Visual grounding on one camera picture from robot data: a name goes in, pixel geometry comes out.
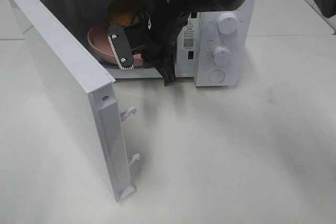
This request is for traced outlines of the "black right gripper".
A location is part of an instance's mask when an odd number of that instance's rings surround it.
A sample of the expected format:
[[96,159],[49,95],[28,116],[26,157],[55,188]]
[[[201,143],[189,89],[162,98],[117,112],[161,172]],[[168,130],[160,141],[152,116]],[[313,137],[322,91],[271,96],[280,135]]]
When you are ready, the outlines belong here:
[[122,71],[134,68],[133,52],[149,62],[161,75],[165,86],[175,82],[175,43],[191,13],[215,11],[213,0],[151,0],[152,9],[142,20],[123,29],[119,24],[108,28],[108,40],[117,65]]

